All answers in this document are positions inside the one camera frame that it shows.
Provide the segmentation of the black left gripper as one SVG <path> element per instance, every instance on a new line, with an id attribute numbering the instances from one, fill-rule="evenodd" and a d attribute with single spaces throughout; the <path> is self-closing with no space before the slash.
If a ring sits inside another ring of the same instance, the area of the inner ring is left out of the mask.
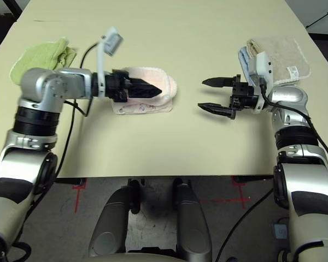
<path id="1" fill-rule="evenodd" d="M 161 89 L 143 79 L 129 78 L 129 73 L 125 70 L 113 69 L 105 75 L 105 82 L 105 96 L 115 103 L 125 103 L 128 97 L 149 99 L 162 93 Z"/>

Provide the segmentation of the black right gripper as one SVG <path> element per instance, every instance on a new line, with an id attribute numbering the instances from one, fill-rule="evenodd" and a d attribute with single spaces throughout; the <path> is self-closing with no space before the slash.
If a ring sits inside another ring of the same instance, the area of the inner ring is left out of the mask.
<path id="1" fill-rule="evenodd" d="M 231 120 L 236 117 L 236 110 L 254 109 L 258 102 L 258 95 L 254 94 L 253 86 L 247 82 L 241 82 L 241 75 L 232 78 L 215 77 L 202 81 L 202 84 L 210 87 L 232 87 L 230 96 L 230 108 L 216 103 L 198 103 L 198 107 L 215 115 L 225 116 Z"/>

